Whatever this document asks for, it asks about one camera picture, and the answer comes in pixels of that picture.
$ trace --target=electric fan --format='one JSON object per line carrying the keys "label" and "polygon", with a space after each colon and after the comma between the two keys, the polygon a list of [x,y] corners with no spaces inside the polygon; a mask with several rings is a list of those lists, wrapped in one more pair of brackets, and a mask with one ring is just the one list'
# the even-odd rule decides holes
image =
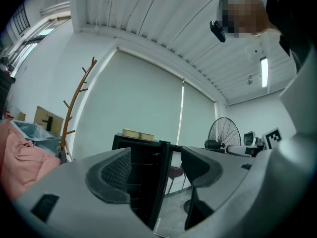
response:
{"label": "electric fan", "polygon": [[241,145],[241,137],[234,122],[226,117],[217,119],[211,126],[205,148],[226,148],[228,145]]}

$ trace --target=roller blind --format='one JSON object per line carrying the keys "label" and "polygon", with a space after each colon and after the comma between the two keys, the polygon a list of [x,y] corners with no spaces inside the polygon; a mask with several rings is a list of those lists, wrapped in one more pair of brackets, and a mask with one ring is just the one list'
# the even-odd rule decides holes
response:
{"label": "roller blind", "polygon": [[83,109],[74,140],[76,159],[112,148],[122,129],[176,143],[182,80],[134,56],[117,52],[102,71]]}
{"label": "roller blind", "polygon": [[214,103],[201,92],[185,83],[178,145],[204,147],[214,121]]}

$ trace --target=person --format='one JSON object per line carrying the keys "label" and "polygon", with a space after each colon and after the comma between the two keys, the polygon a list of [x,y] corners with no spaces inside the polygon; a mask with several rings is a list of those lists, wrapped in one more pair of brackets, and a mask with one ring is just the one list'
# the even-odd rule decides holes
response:
{"label": "person", "polygon": [[300,70],[312,46],[315,30],[310,22],[313,0],[219,0],[217,21],[222,30],[240,38],[267,31],[280,34],[280,45]]}

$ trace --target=wooden coat rack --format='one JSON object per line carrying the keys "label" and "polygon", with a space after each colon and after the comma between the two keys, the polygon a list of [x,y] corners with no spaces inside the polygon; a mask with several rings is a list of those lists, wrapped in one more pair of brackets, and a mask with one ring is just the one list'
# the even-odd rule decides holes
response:
{"label": "wooden coat rack", "polygon": [[72,158],[72,156],[71,156],[71,154],[70,154],[70,152],[69,152],[69,150],[68,150],[67,144],[66,144],[66,135],[71,134],[71,133],[74,133],[76,130],[67,131],[67,127],[68,127],[69,121],[73,118],[73,117],[71,116],[71,112],[72,112],[72,110],[73,110],[73,107],[74,107],[75,101],[76,101],[76,99],[77,99],[77,97],[78,97],[78,94],[79,94],[80,92],[84,92],[84,91],[87,91],[87,90],[88,90],[88,88],[84,88],[84,89],[81,89],[81,88],[82,88],[83,84],[86,84],[86,83],[87,83],[86,78],[88,77],[90,71],[91,71],[91,70],[93,69],[93,67],[95,66],[96,62],[97,62],[97,60],[95,60],[95,57],[93,57],[92,62],[91,62],[91,65],[90,65],[90,67],[88,68],[88,70],[86,71],[86,70],[84,69],[84,67],[82,68],[83,71],[85,72],[85,75],[83,76],[82,80],[80,81],[80,83],[79,83],[79,85],[78,85],[78,87],[77,87],[77,89],[76,89],[76,91],[75,91],[75,93],[74,93],[74,96],[73,96],[73,98],[72,98],[72,100],[71,100],[70,105],[68,105],[67,102],[64,100],[64,103],[65,103],[65,105],[66,105],[67,108],[68,108],[68,111],[67,111],[67,115],[66,115],[66,118],[65,118],[65,124],[64,124],[63,134],[62,134],[62,137],[61,137],[61,142],[60,142],[61,149],[60,149],[60,150],[61,150],[61,151],[64,151],[64,148],[66,147],[66,150],[67,150],[67,152],[68,152],[68,154],[69,154],[69,156],[70,156],[70,158],[71,158],[72,161],[73,161],[73,158]]}

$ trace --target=ceiling panel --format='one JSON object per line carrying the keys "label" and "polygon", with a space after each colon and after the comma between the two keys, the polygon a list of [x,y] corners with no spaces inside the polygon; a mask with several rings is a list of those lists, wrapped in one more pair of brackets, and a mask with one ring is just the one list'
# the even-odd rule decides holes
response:
{"label": "ceiling panel", "polygon": [[262,88],[260,58],[269,62],[269,87],[285,87],[295,64],[279,45],[279,35],[228,38],[210,31],[219,0],[86,0],[86,21],[143,36],[184,59],[229,103],[268,92]]}

